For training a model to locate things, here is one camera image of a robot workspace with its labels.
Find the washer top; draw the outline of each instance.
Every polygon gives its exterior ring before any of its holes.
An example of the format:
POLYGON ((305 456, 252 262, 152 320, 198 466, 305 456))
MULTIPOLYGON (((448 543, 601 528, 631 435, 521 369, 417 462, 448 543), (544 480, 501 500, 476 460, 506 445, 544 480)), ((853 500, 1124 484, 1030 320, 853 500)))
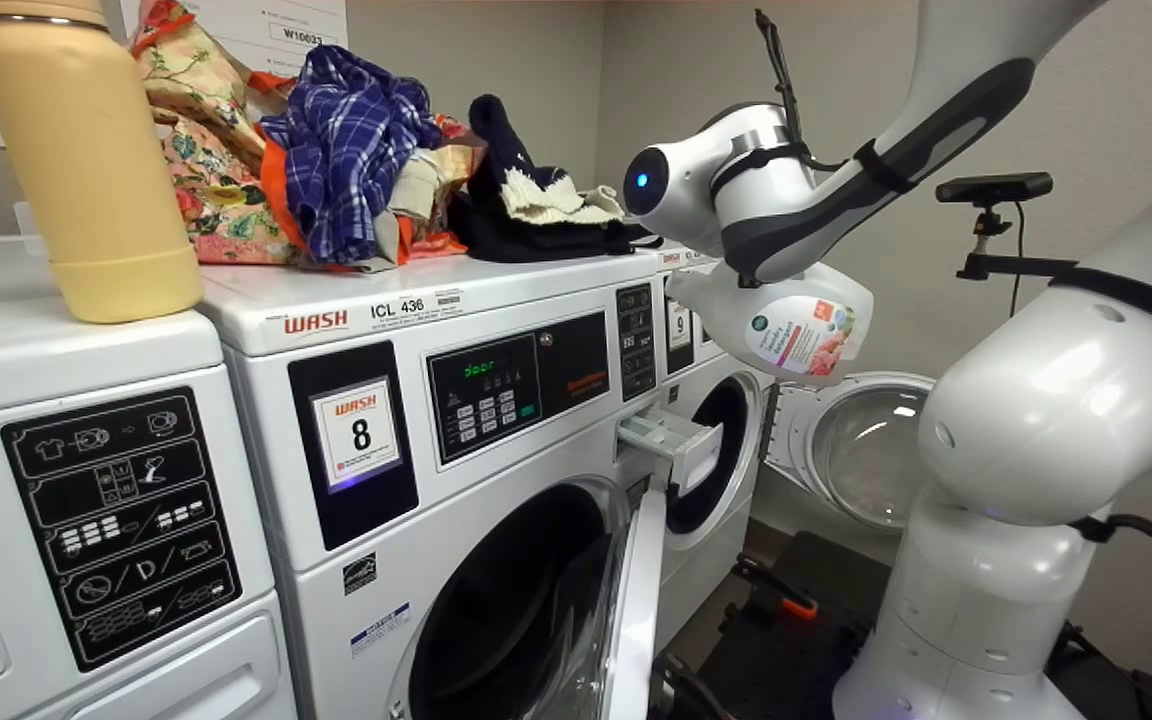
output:
POLYGON ((206 317, 80 324, 42 241, 0 234, 0 408, 209 362, 222 362, 222 338, 206 317))
POLYGON ((288 266, 206 266, 206 311, 224 344, 266 354, 341 336, 371 336, 408 324, 531 303, 582 288, 607 288, 663 271, 663 250, 490 262, 444 256, 371 274, 323 274, 288 266))

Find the front-loading washer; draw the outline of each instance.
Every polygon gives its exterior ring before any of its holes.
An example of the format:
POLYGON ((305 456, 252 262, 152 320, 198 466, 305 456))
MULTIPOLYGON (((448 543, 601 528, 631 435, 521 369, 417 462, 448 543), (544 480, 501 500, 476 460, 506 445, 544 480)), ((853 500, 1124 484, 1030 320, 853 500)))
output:
POLYGON ((930 392, 932 377, 918 373, 781 383, 761 487, 770 525, 835 541, 896 537, 930 477, 918 447, 930 392))
POLYGON ((689 493, 668 500, 662 647, 697 616, 697 607, 733 577, 744 548, 770 422, 773 380, 738 354, 709 349, 702 324, 689 373, 663 388, 663 413, 694 422, 720 422, 720 460, 689 493))
POLYGON ((662 392, 662 260, 209 266, 206 288, 278 543, 299 711, 575 707, 547 695, 589 665, 601 616, 574 577, 601 577, 592 550, 618 537, 601 494, 618 418, 662 392))
POLYGON ((0 714, 296 714, 212 324, 76 324, 0 241, 0 714))

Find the wall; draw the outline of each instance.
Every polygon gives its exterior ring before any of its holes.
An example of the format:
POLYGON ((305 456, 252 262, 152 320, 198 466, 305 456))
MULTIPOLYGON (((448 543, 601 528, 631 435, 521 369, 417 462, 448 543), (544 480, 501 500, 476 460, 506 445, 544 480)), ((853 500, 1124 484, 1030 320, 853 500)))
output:
MULTIPOLYGON (((635 148, 689 137, 724 104, 773 96, 751 6, 751 0, 607 0, 601 176, 620 176, 635 148)), ((918 0, 764 0, 764 6, 781 24, 817 154, 849 154, 904 96, 918 0)), ((1089 15, 1045 59, 1030 104, 1001 133, 835 248, 833 262, 879 299, 868 369, 942 373, 1004 320, 1004 279, 953 279, 972 241, 972 212, 938 202, 932 189, 947 176, 1030 169, 1055 176, 1055 190, 1030 202, 1037 256, 1086 256, 1152 201, 1152 0, 1089 15)), ((1152 516, 1152 480, 1124 493, 1121 509, 1152 516)), ((1124 537, 1103 548, 1075 621, 1115 658, 1152 667, 1152 543, 1124 537)))
MULTIPOLYGON (((466 116, 498 90, 537 163, 592 178, 606 59, 601 0, 349 0, 354 48, 429 85, 432 104, 466 116)), ((0 233, 21 195, 0 151, 0 233)))

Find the dark floor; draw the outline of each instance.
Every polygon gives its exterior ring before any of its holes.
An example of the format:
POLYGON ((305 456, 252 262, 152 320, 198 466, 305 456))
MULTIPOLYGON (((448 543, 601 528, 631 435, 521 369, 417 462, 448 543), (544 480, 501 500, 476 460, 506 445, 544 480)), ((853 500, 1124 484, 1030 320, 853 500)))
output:
MULTIPOLYGON (((761 525, 761 520, 748 520, 748 537, 744 537, 744 550, 751 561, 764 561, 773 565, 784 548, 784 530, 761 525)), ((694 622, 681 627, 681 636, 668 644, 674 655, 681 655, 684 665, 702 667, 704 655, 720 644, 720 622, 724 622, 724 612, 733 602, 744 602, 748 594, 748 584, 739 577, 729 577, 704 602, 702 612, 694 616, 694 622)))

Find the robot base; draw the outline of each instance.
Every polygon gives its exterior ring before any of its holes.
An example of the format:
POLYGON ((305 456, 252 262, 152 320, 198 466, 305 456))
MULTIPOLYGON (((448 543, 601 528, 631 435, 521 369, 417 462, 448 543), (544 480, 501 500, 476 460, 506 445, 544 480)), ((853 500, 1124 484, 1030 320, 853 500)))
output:
POLYGON ((879 622, 835 684, 839 720, 1075 720, 1045 677, 1094 548, 930 487, 904 528, 879 622))

